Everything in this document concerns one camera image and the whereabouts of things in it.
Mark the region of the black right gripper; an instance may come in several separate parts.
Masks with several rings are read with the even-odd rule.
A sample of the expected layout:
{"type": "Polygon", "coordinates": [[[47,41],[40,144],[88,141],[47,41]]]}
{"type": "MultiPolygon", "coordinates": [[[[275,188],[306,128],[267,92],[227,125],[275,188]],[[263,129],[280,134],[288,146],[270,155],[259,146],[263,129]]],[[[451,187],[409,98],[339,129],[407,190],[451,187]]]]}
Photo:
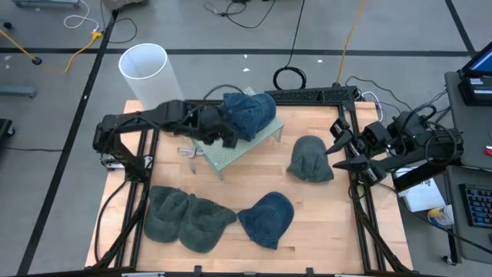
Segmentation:
{"type": "Polygon", "coordinates": [[[334,144],[325,152],[331,154],[342,149],[347,150],[347,159],[333,164],[336,169],[347,170],[357,176],[365,185],[375,185],[386,177],[386,172],[379,169],[372,161],[367,141],[362,135],[356,136],[344,117],[339,117],[330,127],[334,144]]]}

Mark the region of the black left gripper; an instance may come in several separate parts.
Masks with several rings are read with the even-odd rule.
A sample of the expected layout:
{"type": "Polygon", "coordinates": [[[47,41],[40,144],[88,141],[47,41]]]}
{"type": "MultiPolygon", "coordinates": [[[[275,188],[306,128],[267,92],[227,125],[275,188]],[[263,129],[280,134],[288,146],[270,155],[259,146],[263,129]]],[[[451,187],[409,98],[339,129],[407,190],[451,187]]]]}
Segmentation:
{"type": "Polygon", "coordinates": [[[222,147],[234,149],[238,138],[232,134],[231,127],[218,108],[212,105],[194,107],[178,126],[178,134],[185,135],[203,143],[222,140],[222,147]]]}

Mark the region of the blue fabric cap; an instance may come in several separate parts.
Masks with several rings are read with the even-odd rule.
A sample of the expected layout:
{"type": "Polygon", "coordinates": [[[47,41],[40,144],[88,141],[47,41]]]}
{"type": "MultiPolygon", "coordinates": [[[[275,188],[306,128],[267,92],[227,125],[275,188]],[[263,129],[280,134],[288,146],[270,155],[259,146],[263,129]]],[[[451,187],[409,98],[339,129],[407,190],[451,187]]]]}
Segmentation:
{"type": "Polygon", "coordinates": [[[276,250],[279,239],[294,217],[294,207],[280,192],[269,192],[251,208],[238,213],[240,223],[251,241],[276,250]]]}
{"type": "Polygon", "coordinates": [[[218,106],[238,139],[250,142],[276,116],[276,103],[269,94],[225,93],[218,106]]]}

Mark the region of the green fabric cap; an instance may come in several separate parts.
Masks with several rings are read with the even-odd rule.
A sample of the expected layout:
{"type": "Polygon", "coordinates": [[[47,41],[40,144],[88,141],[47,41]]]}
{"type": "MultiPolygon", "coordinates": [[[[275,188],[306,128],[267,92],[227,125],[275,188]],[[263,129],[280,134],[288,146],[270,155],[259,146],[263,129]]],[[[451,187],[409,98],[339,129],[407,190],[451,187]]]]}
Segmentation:
{"type": "Polygon", "coordinates": [[[145,217],[145,235],[160,243],[177,240],[181,220],[188,208],[188,197],[188,193],[180,189],[152,186],[145,217]]]}
{"type": "Polygon", "coordinates": [[[300,137],[295,143],[287,171],[311,183],[329,182],[334,173],[328,163],[326,145],[314,135],[300,137]]]}
{"type": "Polygon", "coordinates": [[[226,227],[236,220],[236,213],[231,209],[190,194],[178,238],[181,244],[191,251],[210,252],[217,245],[226,227]]]}

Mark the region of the pale green perforated shelf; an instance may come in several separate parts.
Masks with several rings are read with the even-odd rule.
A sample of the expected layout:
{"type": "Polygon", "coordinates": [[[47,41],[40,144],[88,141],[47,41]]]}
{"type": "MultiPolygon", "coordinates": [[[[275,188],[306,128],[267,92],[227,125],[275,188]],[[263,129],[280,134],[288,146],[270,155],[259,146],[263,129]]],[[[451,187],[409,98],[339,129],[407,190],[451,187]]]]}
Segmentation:
{"type": "MultiPolygon", "coordinates": [[[[223,99],[220,103],[212,106],[217,107],[218,111],[221,112],[218,106],[222,102],[223,99]]],[[[231,124],[229,125],[231,127],[231,135],[234,134],[236,136],[233,127],[231,126],[231,124]]],[[[195,139],[192,140],[192,143],[195,148],[201,149],[203,151],[204,159],[210,165],[210,167],[212,168],[214,173],[218,176],[218,178],[223,179],[224,176],[222,172],[226,167],[228,167],[232,162],[235,162],[237,159],[239,159],[247,152],[251,151],[254,147],[259,145],[259,143],[263,142],[266,138],[272,136],[274,137],[274,139],[279,140],[281,138],[281,131],[283,127],[284,124],[281,122],[280,119],[278,119],[277,116],[275,116],[275,118],[270,122],[270,124],[267,125],[265,128],[263,128],[260,132],[258,132],[256,134],[256,137],[252,139],[250,142],[247,142],[242,139],[238,139],[238,143],[234,149],[223,148],[221,139],[214,141],[210,145],[207,145],[202,141],[198,141],[195,139]]]]}

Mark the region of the black desk support bar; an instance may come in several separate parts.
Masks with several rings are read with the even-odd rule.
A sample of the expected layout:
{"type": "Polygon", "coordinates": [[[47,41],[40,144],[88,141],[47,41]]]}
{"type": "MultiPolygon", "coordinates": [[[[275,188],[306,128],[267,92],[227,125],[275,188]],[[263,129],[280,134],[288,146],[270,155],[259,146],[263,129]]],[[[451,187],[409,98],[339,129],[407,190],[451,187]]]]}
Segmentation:
{"type": "Polygon", "coordinates": [[[397,176],[394,172],[391,174],[396,192],[403,192],[410,189],[423,181],[432,179],[434,176],[442,174],[447,165],[432,165],[429,162],[419,165],[403,175],[397,176]]]}

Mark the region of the white paper box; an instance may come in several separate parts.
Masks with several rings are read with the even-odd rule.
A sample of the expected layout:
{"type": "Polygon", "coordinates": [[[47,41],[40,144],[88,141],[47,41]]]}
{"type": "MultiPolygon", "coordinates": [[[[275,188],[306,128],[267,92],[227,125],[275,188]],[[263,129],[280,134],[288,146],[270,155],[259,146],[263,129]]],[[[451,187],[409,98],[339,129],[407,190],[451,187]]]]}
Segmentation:
{"type": "Polygon", "coordinates": [[[423,212],[445,206],[445,201],[434,179],[427,179],[398,193],[410,212],[423,212]]]}

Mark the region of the white cylindrical bin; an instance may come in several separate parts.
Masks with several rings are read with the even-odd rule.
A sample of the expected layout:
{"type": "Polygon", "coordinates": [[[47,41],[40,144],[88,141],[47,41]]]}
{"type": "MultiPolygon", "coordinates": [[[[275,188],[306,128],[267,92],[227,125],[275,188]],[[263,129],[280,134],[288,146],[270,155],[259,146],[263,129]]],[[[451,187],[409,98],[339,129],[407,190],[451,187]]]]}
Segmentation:
{"type": "Polygon", "coordinates": [[[144,43],[129,48],[120,57],[118,69],[144,110],[185,99],[168,53],[160,45],[144,43]]]}

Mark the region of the white canister yellow blue label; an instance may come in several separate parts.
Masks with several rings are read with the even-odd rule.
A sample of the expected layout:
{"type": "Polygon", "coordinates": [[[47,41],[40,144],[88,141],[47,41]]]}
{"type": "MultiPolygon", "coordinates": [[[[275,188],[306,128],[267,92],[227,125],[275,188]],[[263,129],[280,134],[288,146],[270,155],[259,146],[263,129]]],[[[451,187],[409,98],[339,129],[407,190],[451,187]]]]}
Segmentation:
{"type": "Polygon", "coordinates": [[[452,205],[434,208],[427,212],[429,222],[439,226],[449,226],[454,224],[454,214],[452,205]]]}

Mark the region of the grey side desk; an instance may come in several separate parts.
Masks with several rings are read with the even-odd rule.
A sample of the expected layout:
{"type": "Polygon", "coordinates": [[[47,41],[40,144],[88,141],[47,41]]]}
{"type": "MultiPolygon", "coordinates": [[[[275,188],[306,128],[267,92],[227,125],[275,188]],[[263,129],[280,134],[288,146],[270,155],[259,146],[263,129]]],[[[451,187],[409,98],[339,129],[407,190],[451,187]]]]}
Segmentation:
{"type": "Polygon", "coordinates": [[[468,106],[464,103],[457,72],[444,74],[454,126],[461,132],[464,152],[460,162],[465,167],[492,171],[492,156],[485,153],[492,146],[492,106],[468,106]]]}
{"type": "Polygon", "coordinates": [[[470,226],[464,211],[460,184],[492,186],[492,172],[448,166],[445,172],[446,190],[453,207],[454,231],[459,236],[460,256],[475,262],[492,264],[492,229],[470,226]]]}

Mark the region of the black box with labels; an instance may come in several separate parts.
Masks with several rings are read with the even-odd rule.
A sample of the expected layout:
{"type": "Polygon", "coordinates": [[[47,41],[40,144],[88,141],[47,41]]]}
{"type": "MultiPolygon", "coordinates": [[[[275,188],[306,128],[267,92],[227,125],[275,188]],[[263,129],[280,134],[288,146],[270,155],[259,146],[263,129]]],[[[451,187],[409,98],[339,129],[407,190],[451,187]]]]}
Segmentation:
{"type": "Polygon", "coordinates": [[[458,89],[469,106],[492,106],[492,76],[463,77],[458,89]]]}

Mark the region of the black keyboard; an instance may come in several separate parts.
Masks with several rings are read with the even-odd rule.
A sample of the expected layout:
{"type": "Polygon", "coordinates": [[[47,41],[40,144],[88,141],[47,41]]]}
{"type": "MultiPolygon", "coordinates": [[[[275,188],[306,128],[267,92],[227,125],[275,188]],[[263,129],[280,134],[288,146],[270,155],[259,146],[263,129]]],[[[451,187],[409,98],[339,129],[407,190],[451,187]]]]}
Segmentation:
{"type": "Polygon", "coordinates": [[[492,186],[464,183],[459,189],[469,225],[492,229],[492,186]]]}

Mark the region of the black desk leg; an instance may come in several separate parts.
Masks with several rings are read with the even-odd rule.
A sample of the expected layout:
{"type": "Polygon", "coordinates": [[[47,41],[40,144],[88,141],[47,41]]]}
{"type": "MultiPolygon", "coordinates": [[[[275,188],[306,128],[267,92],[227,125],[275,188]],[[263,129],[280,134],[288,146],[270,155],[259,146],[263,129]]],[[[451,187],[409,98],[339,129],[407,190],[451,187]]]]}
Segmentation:
{"type": "Polygon", "coordinates": [[[446,232],[447,232],[447,239],[448,239],[450,252],[448,255],[443,255],[441,259],[448,265],[456,266],[458,263],[460,263],[460,257],[458,256],[456,239],[454,238],[452,228],[446,229],[446,232]]]}

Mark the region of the open laptop screen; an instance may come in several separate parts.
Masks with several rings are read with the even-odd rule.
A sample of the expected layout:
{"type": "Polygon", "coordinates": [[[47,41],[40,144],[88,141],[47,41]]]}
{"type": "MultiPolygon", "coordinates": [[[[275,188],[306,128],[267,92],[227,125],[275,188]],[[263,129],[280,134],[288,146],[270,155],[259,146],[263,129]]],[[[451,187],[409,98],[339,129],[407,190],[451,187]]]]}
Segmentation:
{"type": "Polygon", "coordinates": [[[492,42],[478,52],[460,71],[465,75],[492,76],[492,42]]]}

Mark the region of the grey metal floor foot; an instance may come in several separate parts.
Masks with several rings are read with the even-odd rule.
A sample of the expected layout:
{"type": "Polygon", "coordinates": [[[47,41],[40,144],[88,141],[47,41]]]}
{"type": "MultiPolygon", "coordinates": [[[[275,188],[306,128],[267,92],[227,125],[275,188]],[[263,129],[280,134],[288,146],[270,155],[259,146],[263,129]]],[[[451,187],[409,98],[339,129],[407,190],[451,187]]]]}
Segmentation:
{"type": "Polygon", "coordinates": [[[0,95],[25,96],[34,98],[37,92],[33,87],[0,85],[0,95]]]}

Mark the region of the black wheeled base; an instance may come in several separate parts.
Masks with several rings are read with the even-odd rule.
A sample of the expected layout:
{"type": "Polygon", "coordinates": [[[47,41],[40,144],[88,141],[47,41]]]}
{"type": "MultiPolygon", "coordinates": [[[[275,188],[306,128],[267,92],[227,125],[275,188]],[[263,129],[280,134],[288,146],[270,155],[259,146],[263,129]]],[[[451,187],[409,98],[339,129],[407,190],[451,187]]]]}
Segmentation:
{"type": "Polygon", "coordinates": [[[0,139],[12,137],[14,134],[15,130],[12,126],[12,120],[0,118],[0,139]]]}

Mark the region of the grey metal floor bar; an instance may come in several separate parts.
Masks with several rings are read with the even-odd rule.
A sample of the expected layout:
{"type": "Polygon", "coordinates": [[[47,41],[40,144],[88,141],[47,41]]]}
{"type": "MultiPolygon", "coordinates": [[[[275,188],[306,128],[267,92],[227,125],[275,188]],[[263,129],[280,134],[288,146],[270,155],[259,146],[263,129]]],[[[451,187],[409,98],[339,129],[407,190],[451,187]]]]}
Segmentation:
{"type": "Polygon", "coordinates": [[[41,5],[69,5],[78,8],[81,0],[12,0],[19,8],[40,7],[41,5]]]}

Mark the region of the black perforated frame bar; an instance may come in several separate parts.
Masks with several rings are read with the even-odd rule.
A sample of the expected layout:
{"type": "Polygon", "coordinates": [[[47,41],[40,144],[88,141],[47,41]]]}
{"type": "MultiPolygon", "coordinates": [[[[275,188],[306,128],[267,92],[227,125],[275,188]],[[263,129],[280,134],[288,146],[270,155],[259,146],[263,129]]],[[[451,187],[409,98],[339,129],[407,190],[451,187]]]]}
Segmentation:
{"type": "Polygon", "coordinates": [[[303,88],[265,91],[279,105],[338,105],[352,102],[357,96],[356,86],[303,88]]]}

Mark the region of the black aluminium table frame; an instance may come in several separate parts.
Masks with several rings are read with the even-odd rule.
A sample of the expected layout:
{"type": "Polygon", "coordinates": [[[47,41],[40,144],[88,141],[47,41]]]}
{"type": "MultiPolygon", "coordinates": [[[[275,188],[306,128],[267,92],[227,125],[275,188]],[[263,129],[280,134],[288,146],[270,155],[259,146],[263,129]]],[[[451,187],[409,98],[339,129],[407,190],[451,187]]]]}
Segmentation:
{"type": "Polygon", "coordinates": [[[348,192],[349,174],[341,169],[325,185],[311,185],[288,171],[295,141],[316,135],[326,145],[334,141],[330,126],[339,116],[336,106],[321,101],[281,101],[277,114],[283,122],[280,138],[267,137],[221,171],[204,157],[188,158],[178,153],[189,147],[189,138],[165,133],[123,135],[131,152],[155,157],[152,185],[165,185],[209,199],[234,211],[252,207],[269,192],[280,192],[294,206],[294,219],[280,238],[277,249],[252,242],[239,222],[229,225],[218,244],[207,253],[197,253],[180,242],[159,243],[148,239],[138,222],[128,233],[109,266],[132,267],[141,272],[192,272],[203,274],[293,273],[312,269],[317,274],[361,274],[377,269],[378,255],[368,230],[356,220],[348,192]]]}

